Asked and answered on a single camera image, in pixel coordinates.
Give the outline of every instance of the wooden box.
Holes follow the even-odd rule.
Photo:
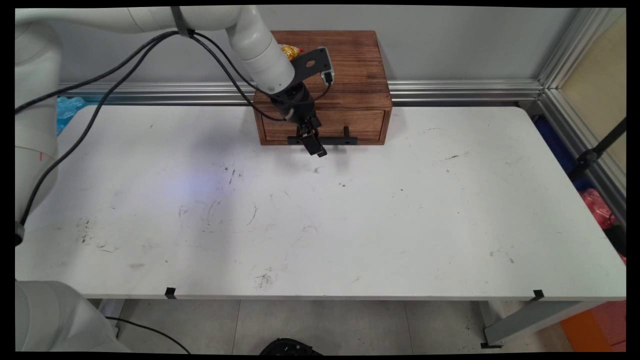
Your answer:
[[[335,71],[329,92],[316,102],[322,136],[343,136],[344,126],[360,145],[383,145],[391,117],[391,95],[380,57],[375,31],[273,31],[279,44],[311,51],[326,46]],[[320,75],[305,80],[312,96],[325,89]],[[259,92],[253,99],[268,115],[282,117],[271,101]],[[296,125],[263,119],[254,111],[262,145],[287,145]]]

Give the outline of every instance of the robotic arm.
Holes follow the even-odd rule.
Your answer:
[[[188,29],[225,29],[233,51],[257,87],[271,98],[284,119],[298,126],[298,138],[311,155],[324,156],[317,128],[321,125],[303,80],[320,73],[333,81],[333,68],[325,48],[294,61],[281,52],[255,5],[181,6]],[[15,106],[58,89],[61,45],[45,20],[63,20],[118,33],[143,33],[176,27],[169,6],[141,8],[64,9],[15,11]],[[316,65],[307,67],[310,60]],[[15,117],[15,219],[17,235],[31,191],[43,171],[58,157],[56,100],[40,102]],[[34,204],[49,192],[56,170],[42,184]]]

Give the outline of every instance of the black bracket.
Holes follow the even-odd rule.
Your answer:
[[[296,136],[288,136],[287,143],[289,145],[300,145],[300,138]],[[349,127],[344,127],[344,136],[320,136],[320,144],[322,145],[358,145],[358,138],[349,136]]]
[[[327,72],[331,73],[331,80],[335,78],[335,76],[333,76],[331,59],[329,58],[329,50],[327,50],[326,47],[318,47],[306,54],[299,55],[297,58],[291,60],[291,65],[293,65],[296,73],[293,75],[290,86],[301,83],[318,73],[320,73],[324,83],[327,83]]]

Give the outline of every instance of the floor tile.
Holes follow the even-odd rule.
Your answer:
[[[484,341],[480,308],[469,301],[407,301],[414,354],[490,352]]]
[[[403,302],[243,300],[234,354],[257,355],[277,338],[323,355],[412,353]]]
[[[153,327],[193,354],[231,354],[239,300],[127,300],[121,318]],[[171,340],[120,324],[118,339],[133,352],[183,353]]]
[[[503,308],[509,315],[525,305],[505,302]],[[500,349],[482,349],[484,322],[477,302],[408,301],[406,306],[415,354],[572,351],[559,324],[507,340]]]

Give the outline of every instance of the table surface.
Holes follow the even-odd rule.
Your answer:
[[[249,107],[105,106],[29,217],[15,276],[100,298],[627,295],[518,108],[394,108],[386,145],[327,150],[260,146]]]

